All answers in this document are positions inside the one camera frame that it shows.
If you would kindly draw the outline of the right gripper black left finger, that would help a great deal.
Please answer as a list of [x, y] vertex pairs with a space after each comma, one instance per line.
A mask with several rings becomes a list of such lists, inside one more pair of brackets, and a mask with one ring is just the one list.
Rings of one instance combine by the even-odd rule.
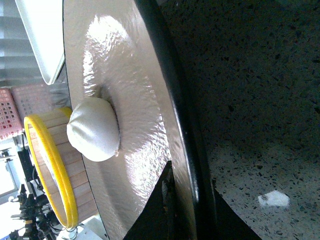
[[125, 240], [173, 240], [176, 231], [176, 188], [172, 162], [168, 161], [142, 213]]

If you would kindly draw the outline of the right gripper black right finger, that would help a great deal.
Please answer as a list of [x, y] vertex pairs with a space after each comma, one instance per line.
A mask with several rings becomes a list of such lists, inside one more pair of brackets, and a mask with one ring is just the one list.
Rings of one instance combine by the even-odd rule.
[[227, 204], [212, 185], [213, 222], [218, 240], [261, 240]]

